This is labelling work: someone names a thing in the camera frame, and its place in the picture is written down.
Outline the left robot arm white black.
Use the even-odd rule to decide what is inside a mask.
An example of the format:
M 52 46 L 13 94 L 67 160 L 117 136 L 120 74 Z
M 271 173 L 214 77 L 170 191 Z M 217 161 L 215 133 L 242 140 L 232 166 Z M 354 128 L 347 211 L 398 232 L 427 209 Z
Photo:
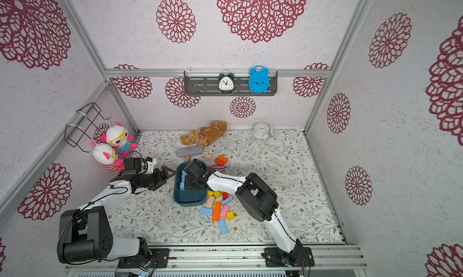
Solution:
M 76 266 L 118 260 L 121 267 L 132 268 L 153 261 L 143 237 L 113 236 L 109 215 L 129 196 L 156 191 L 175 176 L 176 171 L 167 166 L 157 168 L 151 157 L 126 158 L 122 168 L 91 201 L 60 216 L 57 257 L 61 263 Z

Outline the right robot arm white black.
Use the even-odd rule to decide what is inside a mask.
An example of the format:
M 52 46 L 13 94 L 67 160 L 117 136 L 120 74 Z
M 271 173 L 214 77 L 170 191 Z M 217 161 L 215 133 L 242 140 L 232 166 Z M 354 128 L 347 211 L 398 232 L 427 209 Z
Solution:
M 255 173 L 248 176 L 230 176 L 201 166 L 200 161 L 191 161 L 183 171 L 185 189 L 220 191 L 234 195 L 246 212 L 255 220 L 264 223 L 274 238 L 279 255 L 294 263 L 303 245 L 285 223 L 276 193 Z

